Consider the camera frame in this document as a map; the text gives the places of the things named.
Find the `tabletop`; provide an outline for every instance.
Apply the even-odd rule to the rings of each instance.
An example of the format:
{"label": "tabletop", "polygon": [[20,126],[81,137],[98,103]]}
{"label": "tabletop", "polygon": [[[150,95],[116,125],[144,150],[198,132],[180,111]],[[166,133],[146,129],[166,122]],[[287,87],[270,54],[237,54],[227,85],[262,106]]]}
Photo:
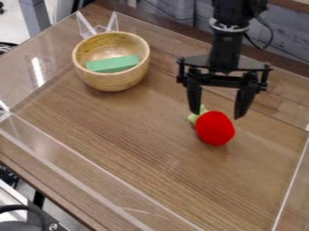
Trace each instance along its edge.
{"label": "tabletop", "polygon": [[[107,24],[104,4],[83,13]],[[186,121],[175,82],[176,57],[205,54],[209,43],[122,13],[118,20],[119,30],[151,46],[148,73],[126,91],[100,92],[80,81],[75,15],[0,58],[9,109],[0,162],[92,230],[291,230],[282,224],[295,227],[299,218],[306,224],[304,196],[290,199],[298,190],[289,188],[306,164],[308,79],[274,67],[269,91],[233,122],[234,140],[211,147]],[[207,109],[231,117],[234,93],[209,88]]]}

